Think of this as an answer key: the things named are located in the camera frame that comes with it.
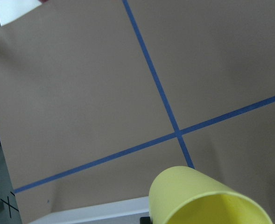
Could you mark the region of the yellow plastic cup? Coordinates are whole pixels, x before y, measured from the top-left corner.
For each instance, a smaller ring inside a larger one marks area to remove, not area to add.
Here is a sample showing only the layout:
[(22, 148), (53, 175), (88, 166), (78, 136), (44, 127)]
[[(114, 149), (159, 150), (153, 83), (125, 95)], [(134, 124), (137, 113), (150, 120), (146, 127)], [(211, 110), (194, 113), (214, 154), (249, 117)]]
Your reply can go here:
[(154, 224), (271, 224), (251, 198), (186, 166), (162, 171), (149, 190)]

